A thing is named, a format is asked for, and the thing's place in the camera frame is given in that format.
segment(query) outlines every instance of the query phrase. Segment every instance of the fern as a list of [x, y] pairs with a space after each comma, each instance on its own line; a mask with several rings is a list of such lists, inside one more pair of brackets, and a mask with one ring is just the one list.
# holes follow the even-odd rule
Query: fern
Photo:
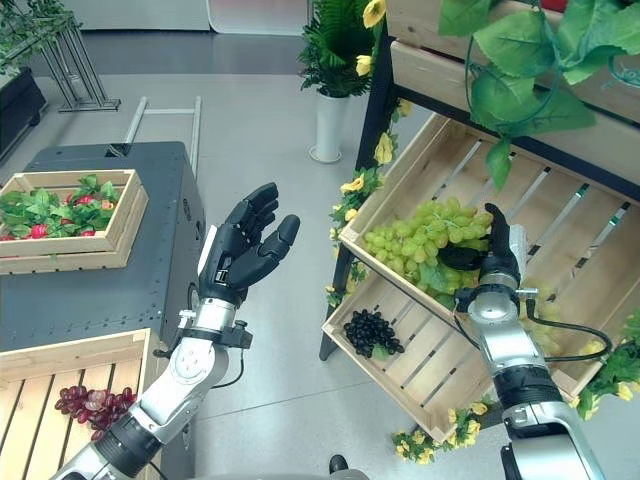
[[364, 27], [365, 0], [317, 0], [315, 17], [304, 28], [305, 49], [299, 60], [305, 64], [302, 88], [318, 85], [331, 97], [362, 95], [370, 87], [368, 76], [356, 73], [356, 57], [371, 51], [374, 36]]

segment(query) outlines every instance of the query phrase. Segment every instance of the green grapes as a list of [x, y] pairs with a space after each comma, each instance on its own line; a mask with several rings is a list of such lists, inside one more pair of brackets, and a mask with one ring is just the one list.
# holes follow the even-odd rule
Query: green grapes
[[364, 235], [365, 249], [377, 260], [445, 306], [462, 287], [473, 287], [478, 272], [458, 271], [438, 260], [441, 248], [455, 246], [486, 251], [485, 235], [493, 221], [476, 207], [461, 207], [460, 201], [429, 200], [418, 205], [413, 217], [378, 225]]

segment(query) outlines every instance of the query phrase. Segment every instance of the red grapes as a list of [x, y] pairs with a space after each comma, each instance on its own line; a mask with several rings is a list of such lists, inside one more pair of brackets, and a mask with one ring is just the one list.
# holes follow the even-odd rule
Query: red grapes
[[91, 440], [96, 441], [135, 403], [137, 397], [130, 387], [116, 395], [109, 390], [87, 390], [84, 385], [74, 385], [60, 390], [60, 399], [54, 408], [64, 415], [71, 415], [79, 424], [88, 422], [95, 430]]

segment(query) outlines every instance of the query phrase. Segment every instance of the robotic arm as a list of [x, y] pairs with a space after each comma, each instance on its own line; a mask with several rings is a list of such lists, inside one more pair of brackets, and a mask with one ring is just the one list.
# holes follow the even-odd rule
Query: robotic arm
[[278, 190], [260, 187], [240, 202], [216, 230], [211, 227], [198, 263], [200, 301], [181, 311], [179, 335], [164, 373], [126, 415], [97, 442], [87, 445], [53, 478], [126, 480], [151, 461], [189, 422], [208, 391], [225, 375], [228, 348], [246, 349], [252, 335], [234, 321], [247, 289], [273, 271], [293, 245], [300, 220], [285, 217], [261, 242], [275, 220]]
[[519, 321], [520, 297], [533, 315], [535, 290], [519, 290], [526, 261], [524, 231], [509, 227], [492, 204], [489, 254], [480, 282], [456, 292], [468, 312], [479, 348], [502, 403], [511, 439], [501, 456], [507, 480], [600, 480], [604, 474], [587, 444], [576, 412], [551, 379], [544, 356]]

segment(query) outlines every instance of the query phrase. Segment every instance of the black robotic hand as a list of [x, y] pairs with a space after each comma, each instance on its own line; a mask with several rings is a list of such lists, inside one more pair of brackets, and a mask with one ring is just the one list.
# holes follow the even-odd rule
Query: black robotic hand
[[262, 231], [275, 220], [278, 188], [268, 183], [233, 209], [218, 227], [199, 278], [200, 298], [219, 298], [239, 307], [247, 289], [280, 263], [296, 238], [300, 219], [287, 215], [261, 242]]

